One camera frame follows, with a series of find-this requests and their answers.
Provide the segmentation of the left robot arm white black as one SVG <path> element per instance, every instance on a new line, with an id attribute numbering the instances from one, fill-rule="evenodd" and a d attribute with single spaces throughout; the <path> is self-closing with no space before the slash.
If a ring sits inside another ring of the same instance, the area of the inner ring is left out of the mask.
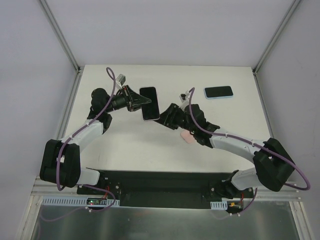
<path id="1" fill-rule="evenodd" d="M 88 185 L 94 194 L 102 194 L 106 183 L 100 179 L 98 170 L 81 166 L 81 152 L 108 130 L 112 121 L 111 112 L 122 108 L 135 112 L 149 103 L 150 98 L 134 92 L 128 85 L 112 95 L 103 88 L 95 89 L 91 93 L 89 115 L 80 129 L 62 139 L 50 139 L 46 143 L 40 179 L 57 184 L 60 189 Z"/>

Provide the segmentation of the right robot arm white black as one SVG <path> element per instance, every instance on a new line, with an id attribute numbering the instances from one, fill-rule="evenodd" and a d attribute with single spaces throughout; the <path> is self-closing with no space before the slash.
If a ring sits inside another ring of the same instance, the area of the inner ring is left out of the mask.
<path id="1" fill-rule="evenodd" d="M 234 138 L 225 129 L 207 121 L 198 104 L 181 109 L 172 103 L 156 122 L 172 130 L 187 130 L 200 145 L 230 152 L 253 163 L 253 168 L 237 169 L 214 185 L 220 197 L 232 199 L 243 190 L 260 186 L 279 192 L 295 170 L 293 160 L 278 140 L 269 138 L 252 143 L 247 138 Z"/>

